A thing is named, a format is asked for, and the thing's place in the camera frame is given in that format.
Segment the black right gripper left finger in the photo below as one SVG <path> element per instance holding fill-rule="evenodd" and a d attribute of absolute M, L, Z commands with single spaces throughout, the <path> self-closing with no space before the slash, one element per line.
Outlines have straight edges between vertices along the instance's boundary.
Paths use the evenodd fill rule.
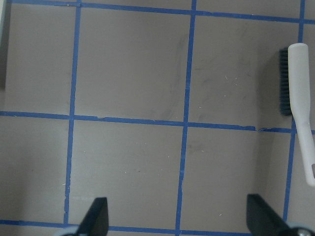
<path fill-rule="evenodd" d="M 76 236 L 106 236 L 109 230 L 108 203 L 106 197 L 95 198 Z"/>

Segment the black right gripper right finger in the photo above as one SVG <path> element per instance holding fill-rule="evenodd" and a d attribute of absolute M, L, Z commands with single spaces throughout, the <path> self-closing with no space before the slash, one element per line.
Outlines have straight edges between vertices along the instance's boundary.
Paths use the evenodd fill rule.
<path fill-rule="evenodd" d="M 247 195 L 246 225 L 253 236 L 301 236 L 303 229 L 290 227 L 258 194 Z"/>

